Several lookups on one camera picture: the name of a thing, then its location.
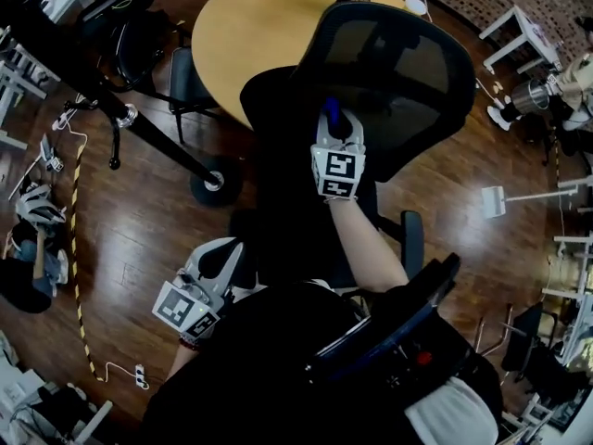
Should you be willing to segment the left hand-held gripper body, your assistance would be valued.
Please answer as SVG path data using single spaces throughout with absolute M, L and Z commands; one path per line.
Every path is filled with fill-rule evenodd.
M 213 287 L 213 279 L 194 279 L 179 271 L 163 284 L 152 313 L 175 331 L 198 339 L 224 316 L 231 301 L 231 284 L 225 291 Z

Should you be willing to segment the white square table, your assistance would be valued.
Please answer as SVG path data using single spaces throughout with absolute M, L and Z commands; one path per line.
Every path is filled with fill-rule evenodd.
M 516 72 L 523 74 L 544 63 L 551 66 L 554 70 L 562 70 L 560 57 L 557 53 L 556 46 L 552 44 L 541 27 L 530 20 L 527 15 L 518 7 L 512 6 L 509 10 L 498 17 L 492 24 L 490 24 L 484 31 L 479 34 L 481 40 L 485 40 L 494 31 L 498 30 L 509 19 L 515 19 L 520 28 L 520 35 L 510 41 L 508 44 L 501 47 L 492 56 L 485 59 L 482 63 L 490 73 L 494 73 L 493 65 L 503 59 L 511 52 L 517 50 L 521 45 L 529 44 L 536 52 L 537 57 L 532 61 L 523 64 Z

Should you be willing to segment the black folding chair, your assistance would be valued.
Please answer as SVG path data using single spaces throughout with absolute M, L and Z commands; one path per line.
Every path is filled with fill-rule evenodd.
M 169 109 L 175 117 L 178 138 L 182 145 L 183 114 L 194 112 L 217 121 L 223 119 L 221 114 L 212 112 L 219 105 L 202 83 L 194 65 L 191 48 L 188 46 L 178 47 L 172 52 L 169 97 L 172 99 Z

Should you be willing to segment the blue cloth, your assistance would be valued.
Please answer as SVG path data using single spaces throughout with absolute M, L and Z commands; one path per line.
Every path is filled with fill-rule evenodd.
M 340 125 L 342 110 L 336 98 L 327 97 L 322 106 L 322 112 L 327 119 L 329 128 L 337 128 Z

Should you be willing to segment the yellow black striped tape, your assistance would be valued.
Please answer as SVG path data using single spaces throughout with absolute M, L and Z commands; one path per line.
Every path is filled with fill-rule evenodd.
M 79 332 L 83 344 L 84 354 L 87 359 L 89 369 L 98 382 L 105 382 L 105 379 L 96 371 L 94 359 L 89 348 L 86 331 L 84 327 L 84 320 L 82 315 L 82 301 L 80 293 L 80 282 L 78 276 L 78 250 L 77 250 L 77 201 L 78 201 L 78 187 L 82 166 L 82 154 L 86 143 L 79 146 L 75 159 L 75 170 L 73 175 L 72 194 L 70 202 L 70 256 L 71 256 L 71 279 L 74 286 L 74 297 L 76 302 L 76 315 L 79 322 Z

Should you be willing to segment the round wooden table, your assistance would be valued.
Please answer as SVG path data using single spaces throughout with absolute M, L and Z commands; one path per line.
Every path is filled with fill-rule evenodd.
M 264 71 L 298 64 L 335 1 L 208 0 L 193 28 L 192 56 L 219 106 L 248 126 L 240 102 L 245 84 Z

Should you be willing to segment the person's right forearm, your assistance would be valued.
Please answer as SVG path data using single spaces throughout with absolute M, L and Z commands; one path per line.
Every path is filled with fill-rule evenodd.
M 385 293 L 409 282 L 398 256 L 356 201 L 329 198 L 327 204 L 358 287 L 373 293 Z

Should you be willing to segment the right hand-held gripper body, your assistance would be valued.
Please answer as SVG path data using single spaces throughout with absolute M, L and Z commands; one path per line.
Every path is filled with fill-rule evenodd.
M 354 197 L 364 172 L 364 154 L 332 150 L 321 146 L 310 149 L 317 193 L 322 197 Z

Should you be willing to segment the black mesh office chair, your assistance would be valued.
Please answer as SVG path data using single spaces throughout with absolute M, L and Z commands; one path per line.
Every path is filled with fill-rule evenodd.
M 330 6 L 293 72 L 319 118 L 327 97 L 363 125 L 365 171 L 386 183 L 458 132 L 474 102 L 465 48 L 432 23 L 392 6 Z

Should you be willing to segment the person's black shirt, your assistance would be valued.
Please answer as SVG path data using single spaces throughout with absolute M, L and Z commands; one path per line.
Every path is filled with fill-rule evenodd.
M 274 286 L 236 302 L 198 355 L 147 405 L 136 445 L 423 445 L 397 404 L 361 387 L 313 389 L 307 361 L 357 322 L 323 284 Z M 456 377 L 502 412 L 481 360 Z

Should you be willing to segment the white metal rack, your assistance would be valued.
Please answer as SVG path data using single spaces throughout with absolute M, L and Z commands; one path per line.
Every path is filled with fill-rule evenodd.
M 545 297 L 566 301 L 568 319 L 558 348 L 557 358 L 569 369 L 585 371 L 593 379 L 593 231 L 586 236 L 557 235 L 558 273 L 564 261 L 572 260 L 576 267 L 576 286 L 549 286 L 542 290 Z

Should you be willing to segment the black chest-mounted device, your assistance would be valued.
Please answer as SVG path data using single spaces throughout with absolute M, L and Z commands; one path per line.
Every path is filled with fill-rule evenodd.
M 364 387 L 420 392 L 458 372 L 472 347 L 437 312 L 461 267 L 452 253 L 430 261 L 405 286 L 391 289 L 369 316 L 307 364 L 316 388 Z

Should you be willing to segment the person's left forearm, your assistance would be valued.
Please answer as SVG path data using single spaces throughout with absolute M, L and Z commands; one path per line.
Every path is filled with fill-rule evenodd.
M 198 355 L 198 351 L 192 348 L 187 348 L 180 345 L 176 351 L 172 366 L 169 370 L 166 380 L 171 379 L 178 373 L 186 364 L 192 361 Z

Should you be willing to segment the person's white garment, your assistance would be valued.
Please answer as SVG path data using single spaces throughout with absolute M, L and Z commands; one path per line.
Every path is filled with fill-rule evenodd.
M 423 445 L 496 445 L 498 425 L 486 403 L 452 377 L 404 414 Z

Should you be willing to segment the copper frame stool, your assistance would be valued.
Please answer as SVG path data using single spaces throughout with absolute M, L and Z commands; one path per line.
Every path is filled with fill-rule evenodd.
M 482 339 L 483 339 L 483 335 L 484 335 L 484 331 L 485 331 L 485 327 L 486 327 L 486 318 L 482 317 L 480 319 L 478 326 L 476 328 L 474 341 L 473 341 L 473 348 L 475 349 L 475 351 L 478 354 L 480 354 L 483 357 L 488 356 L 491 353 L 493 353 L 494 351 L 499 350 L 505 344 L 505 342 L 509 336 L 509 332 L 511 331 L 510 327 L 511 327 L 512 313 L 513 313 L 513 305 L 511 303 L 508 303 L 506 306 L 505 320 L 503 322 L 499 323 L 502 326 L 502 329 L 501 329 L 501 332 L 500 332 L 500 335 L 499 335 L 497 341 L 484 349 L 481 348 L 481 343 L 482 343 Z

